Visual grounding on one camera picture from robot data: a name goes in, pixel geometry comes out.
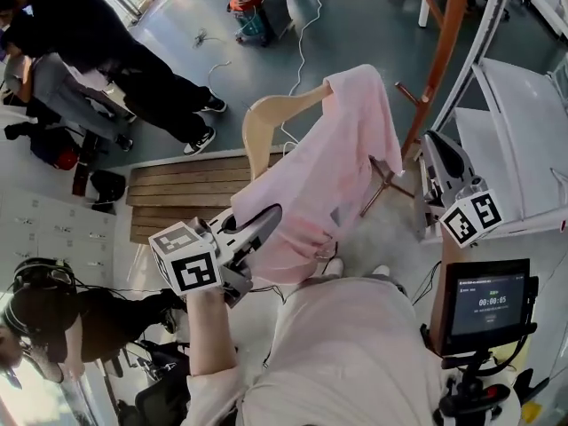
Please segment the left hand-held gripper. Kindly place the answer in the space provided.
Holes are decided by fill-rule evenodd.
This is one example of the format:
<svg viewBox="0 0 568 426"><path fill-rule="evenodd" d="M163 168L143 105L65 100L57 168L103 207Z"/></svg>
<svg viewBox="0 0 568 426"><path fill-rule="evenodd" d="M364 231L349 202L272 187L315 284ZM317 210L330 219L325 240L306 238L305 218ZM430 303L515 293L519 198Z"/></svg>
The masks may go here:
<svg viewBox="0 0 568 426"><path fill-rule="evenodd" d="M247 257L279 225L282 209L274 204L242 225L231 208L205 221L179 221L151 235L148 243L159 274L179 296L221 288L234 307L253 288Z"/></svg>

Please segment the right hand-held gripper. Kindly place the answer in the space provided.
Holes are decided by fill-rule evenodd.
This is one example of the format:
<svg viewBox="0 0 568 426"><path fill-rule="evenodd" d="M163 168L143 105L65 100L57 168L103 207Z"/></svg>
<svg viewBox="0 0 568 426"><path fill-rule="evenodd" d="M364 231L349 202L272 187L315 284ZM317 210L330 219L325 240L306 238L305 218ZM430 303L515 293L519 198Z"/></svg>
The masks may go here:
<svg viewBox="0 0 568 426"><path fill-rule="evenodd" d="M422 196L426 225L440 225L465 248L503 223L494 190L476 174L458 143L428 130L422 138L422 157L430 181Z"/></svg>

